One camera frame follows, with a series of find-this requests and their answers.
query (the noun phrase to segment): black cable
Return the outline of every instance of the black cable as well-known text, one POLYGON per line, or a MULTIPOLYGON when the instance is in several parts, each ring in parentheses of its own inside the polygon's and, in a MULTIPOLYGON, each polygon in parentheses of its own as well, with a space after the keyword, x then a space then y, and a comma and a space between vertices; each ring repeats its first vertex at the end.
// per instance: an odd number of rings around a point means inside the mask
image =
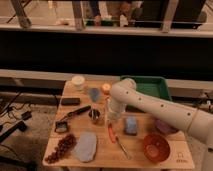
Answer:
POLYGON ((9 107, 10 105, 21 95, 22 92, 19 92, 9 103, 8 105, 0 112, 0 115, 2 115, 9 107))
POLYGON ((16 123, 17 121, 14 121, 14 122, 4 122, 3 124, 1 124, 1 125, 5 125, 5 124, 10 124, 10 125, 12 125, 12 124, 14 124, 14 123, 16 123))
POLYGON ((24 104, 22 104, 22 106, 21 107, 16 107, 16 106, 11 106, 13 109, 15 109, 15 110, 21 110, 21 109, 23 109, 24 108, 24 106, 25 105, 27 105, 28 104, 28 106, 29 106, 29 108, 31 107, 31 102, 30 101, 27 101, 27 102, 24 102, 24 104))
POLYGON ((0 118, 4 117, 6 114, 8 114, 8 111, 6 111, 5 113, 0 114, 0 118))
POLYGON ((54 96, 54 98, 55 98, 55 100, 56 100, 56 105, 57 105, 57 108, 58 108, 58 106, 59 106, 58 98, 57 98, 57 96, 56 96, 55 94, 52 94, 52 95, 54 96))
POLYGON ((10 119, 13 119, 13 116, 11 116, 11 112, 9 112, 9 113, 7 114, 7 116, 8 116, 10 119))
POLYGON ((206 98, 200 99, 198 102, 195 103, 195 105, 193 105, 193 107, 196 107, 196 108, 199 109, 200 106, 201 106, 204 102, 206 102, 206 103, 208 104, 208 101, 210 101, 210 105, 208 106, 208 111, 211 113, 211 98, 210 98, 210 96, 209 96, 208 93, 204 92, 203 94, 206 96, 206 98))
POLYGON ((22 120, 21 118, 18 118, 17 116, 15 116, 12 111, 10 113, 12 114, 13 118, 16 119, 16 121, 22 120))
POLYGON ((213 8, 211 7, 211 5, 208 2, 206 2, 206 6, 213 12, 213 8))
MULTIPOLYGON (((23 9, 27 6, 27 5, 29 5, 29 3, 31 2, 32 0, 29 0, 28 2, 26 2, 24 5, 23 5, 23 9)), ((15 14, 13 14, 13 16, 6 22, 7 24, 8 23, 10 23, 12 20, 13 20, 13 18, 16 16, 16 13, 15 14)))
POLYGON ((17 158, 19 161, 24 162, 12 148, 10 148, 10 147, 8 147, 8 146, 6 146, 6 145, 3 145, 3 144, 0 144, 0 146, 2 146, 2 147, 4 147, 4 148, 7 148, 10 152, 12 152, 12 153, 16 156, 16 158, 17 158))

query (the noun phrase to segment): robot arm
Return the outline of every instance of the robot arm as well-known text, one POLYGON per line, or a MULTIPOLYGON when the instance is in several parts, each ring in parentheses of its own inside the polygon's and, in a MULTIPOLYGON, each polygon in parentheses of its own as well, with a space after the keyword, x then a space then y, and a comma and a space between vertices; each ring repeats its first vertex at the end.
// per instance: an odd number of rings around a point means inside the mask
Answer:
POLYGON ((213 116, 202 110, 162 100, 137 92, 136 83, 125 79, 112 85, 108 103, 108 119, 119 118, 126 105, 134 106, 169 125, 187 132, 207 145, 202 171, 213 166, 213 116))

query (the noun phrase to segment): paper cup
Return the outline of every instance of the paper cup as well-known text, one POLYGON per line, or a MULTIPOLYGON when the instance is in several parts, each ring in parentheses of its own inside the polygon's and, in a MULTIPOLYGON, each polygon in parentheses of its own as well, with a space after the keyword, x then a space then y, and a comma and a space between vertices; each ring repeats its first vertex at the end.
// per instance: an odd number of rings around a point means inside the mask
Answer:
POLYGON ((75 86, 76 90, 83 90, 84 89, 84 83, 85 78, 81 75, 76 75, 72 77, 72 83, 75 86))

